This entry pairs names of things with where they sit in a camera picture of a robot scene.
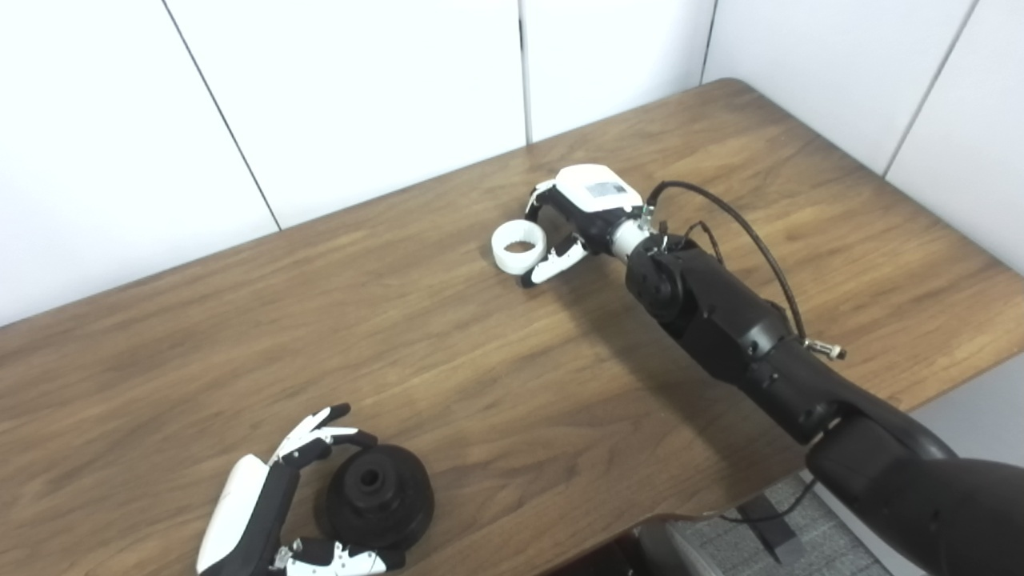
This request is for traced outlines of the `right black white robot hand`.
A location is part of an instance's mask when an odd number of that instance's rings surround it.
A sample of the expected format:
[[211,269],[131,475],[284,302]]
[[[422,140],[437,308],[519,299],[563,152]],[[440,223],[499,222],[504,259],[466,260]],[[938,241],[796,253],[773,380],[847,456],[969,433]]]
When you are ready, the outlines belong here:
[[604,165],[568,166],[555,178],[535,186],[524,219],[537,225],[545,208],[566,220],[570,232],[518,275],[524,289],[551,280],[588,256],[607,255],[627,263],[637,245],[651,236],[642,197]]

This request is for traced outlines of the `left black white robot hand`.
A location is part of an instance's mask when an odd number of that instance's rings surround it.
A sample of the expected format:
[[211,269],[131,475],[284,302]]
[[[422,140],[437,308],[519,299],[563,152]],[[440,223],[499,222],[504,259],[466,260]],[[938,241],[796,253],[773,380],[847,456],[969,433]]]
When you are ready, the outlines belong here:
[[406,553],[373,550],[336,538],[282,540],[303,468],[339,445],[376,447],[377,438],[355,427],[332,426],[350,412],[348,402],[304,417],[267,460],[242,456],[228,474],[210,518],[198,575],[374,575],[406,568]]

